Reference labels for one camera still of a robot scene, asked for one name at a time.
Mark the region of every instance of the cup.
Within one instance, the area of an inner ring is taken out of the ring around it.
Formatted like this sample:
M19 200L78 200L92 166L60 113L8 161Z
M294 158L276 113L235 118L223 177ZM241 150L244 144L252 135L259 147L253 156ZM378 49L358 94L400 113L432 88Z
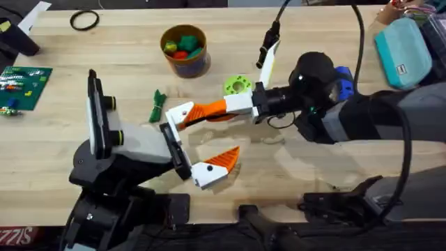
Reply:
M181 36L195 36L198 40L199 47L202 48L200 53L191 59L174 59L172 56L165 53L163 49L166 42L174 41L178 43L181 40ZM180 77L197 77L207 69L207 64L210 63L207 59L207 44L204 32L189 24L177 25L165 31L161 37L160 47L172 69Z

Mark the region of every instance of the green gear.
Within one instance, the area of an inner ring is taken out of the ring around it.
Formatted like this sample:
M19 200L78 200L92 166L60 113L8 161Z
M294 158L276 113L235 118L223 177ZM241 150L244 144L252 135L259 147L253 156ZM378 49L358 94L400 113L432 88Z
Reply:
M251 81L242 75L235 75L228 78L224 83L224 93L227 95L246 92L252 88Z

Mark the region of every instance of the red label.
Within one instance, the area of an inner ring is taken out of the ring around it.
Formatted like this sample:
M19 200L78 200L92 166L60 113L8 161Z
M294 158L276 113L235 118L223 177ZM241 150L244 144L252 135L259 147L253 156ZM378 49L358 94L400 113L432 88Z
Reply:
M38 227L0 227L0 245L29 245L37 230Z

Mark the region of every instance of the black cable clip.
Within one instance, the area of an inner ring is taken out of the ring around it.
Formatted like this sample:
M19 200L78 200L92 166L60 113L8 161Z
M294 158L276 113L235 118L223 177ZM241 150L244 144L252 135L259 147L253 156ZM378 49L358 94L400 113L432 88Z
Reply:
M256 63L257 68L262 69L265 62L266 53L280 38L280 22L274 21L271 28L265 33L262 47L260 47L259 60Z

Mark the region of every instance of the lime green part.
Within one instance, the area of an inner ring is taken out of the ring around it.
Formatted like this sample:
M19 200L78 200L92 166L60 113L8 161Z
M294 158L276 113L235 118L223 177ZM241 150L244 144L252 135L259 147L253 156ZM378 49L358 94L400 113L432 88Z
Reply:
M191 59L194 56L198 55L201 52L202 48L199 47L198 49L194 50L193 52L191 52L186 59Z
M242 75L232 76L224 83L224 93L227 95L243 93L248 89L252 89L252 83Z
M164 52L166 53L174 53L176 52L176 43L174 41L167 41L164 46Z
M160 121L162 106L166 101L166 98L167 96L165 94L161 94L159 90L156 90L155 95L153 96L153 110L148 122L155 123Z
M195 36L181 36L178 43L178 50L193 52L198 48L198 39Z

